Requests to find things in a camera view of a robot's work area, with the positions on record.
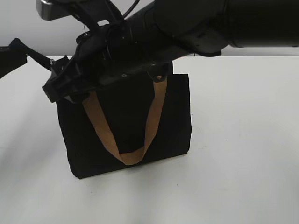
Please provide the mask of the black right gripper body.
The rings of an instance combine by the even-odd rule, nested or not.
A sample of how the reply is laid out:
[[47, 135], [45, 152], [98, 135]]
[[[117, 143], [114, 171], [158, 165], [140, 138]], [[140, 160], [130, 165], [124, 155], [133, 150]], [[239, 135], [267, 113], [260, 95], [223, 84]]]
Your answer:
[[128, 25], [104, 25], [77, 37], [72, 58], [66, 56], [51, 65], [51, 76], [43, 91], [52, 103], [64, 98], [80, 103], [90, 91], [106, 90], [131, 79], [117, 65], [113, 47], [127, 45], [131, 38]]

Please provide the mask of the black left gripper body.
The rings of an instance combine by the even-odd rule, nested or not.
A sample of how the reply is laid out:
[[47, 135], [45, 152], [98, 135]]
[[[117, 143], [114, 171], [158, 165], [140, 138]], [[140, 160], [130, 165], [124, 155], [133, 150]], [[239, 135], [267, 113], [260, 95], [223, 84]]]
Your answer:
[[19, 38], [14, 38], [9, 44], [9, 48], [26, 54], [45, 69], [51, 70], [52, 60], [40, 54], [39, 52], [31, 49], [30, 47], [25, 45]]

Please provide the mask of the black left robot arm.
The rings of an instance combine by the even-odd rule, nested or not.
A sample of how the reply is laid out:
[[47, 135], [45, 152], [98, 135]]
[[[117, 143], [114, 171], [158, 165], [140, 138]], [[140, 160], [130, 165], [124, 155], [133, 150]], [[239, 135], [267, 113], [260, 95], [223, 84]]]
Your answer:
[[28, 56], [49, 71], [55, 68], [54, 60], [31, 49], [19, 38], [14, 38], [8, 46], [0, 48], [0, 78], [25, 65]]

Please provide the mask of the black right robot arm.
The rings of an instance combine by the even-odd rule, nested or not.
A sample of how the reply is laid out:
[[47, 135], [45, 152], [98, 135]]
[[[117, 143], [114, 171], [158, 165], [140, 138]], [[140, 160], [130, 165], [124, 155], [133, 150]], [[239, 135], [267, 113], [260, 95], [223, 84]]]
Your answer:
[[173, 60], [192, 53], [215, 57], [227, 46], [299, 45], [296, 0], [155, 0], [128, 18], [109, 0], [38, 4], [47, 21], [71, 15], [88, 27], [70, 60], [51, 63], [43, 86], [51, 102], [85, 97], [135, 75], [166, 77]]

